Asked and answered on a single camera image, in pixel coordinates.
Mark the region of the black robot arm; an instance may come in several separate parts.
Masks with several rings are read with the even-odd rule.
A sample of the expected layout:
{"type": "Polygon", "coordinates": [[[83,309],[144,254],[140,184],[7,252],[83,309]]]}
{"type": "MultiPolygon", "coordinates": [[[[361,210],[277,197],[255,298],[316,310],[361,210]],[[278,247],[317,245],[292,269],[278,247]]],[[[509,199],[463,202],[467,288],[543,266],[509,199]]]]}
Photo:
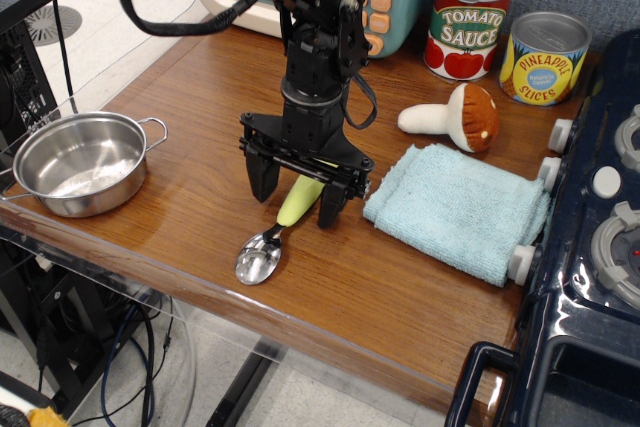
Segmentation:
{"type": "MultiPolygon", "coordinates": [[[[322,183],[318,224],[329,228],[347,201],[366,195],[374,162],[345,136],[353,122],[351,84],[375,95],[359,71],[369,62],[362,25],[364,0],[271,0],[280,16],[287,67],[281,80],[281,115],[244,113],[240,139],[254,197],[266,200],[281,168],[322,183]]],[[[258,0],[237,0],[202,23],[158,23],[140,18],[132,0],[120,0],[141,31],[158,37],[216,34],[258,0]]]]}

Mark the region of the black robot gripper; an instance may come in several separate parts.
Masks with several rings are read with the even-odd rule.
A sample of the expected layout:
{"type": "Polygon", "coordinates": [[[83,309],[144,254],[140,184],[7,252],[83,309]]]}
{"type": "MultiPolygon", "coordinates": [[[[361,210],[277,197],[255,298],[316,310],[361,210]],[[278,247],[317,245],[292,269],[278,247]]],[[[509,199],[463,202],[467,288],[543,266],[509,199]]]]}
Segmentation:
{"type": "Polygon", "coordinates": [[[347,111],[350,83],[340,84],[325,96],[311,96],[289,81],[281,83],[283,113],[246,112],[240,138],[253,196],[267,200],[278,185],[281,167],[326,184],[321,194],[319,228],[330,228],[346,202],[369,191],[373,160],[347,139],[344,124],[362,130],[375,114],[355,124],[347,111]]]}

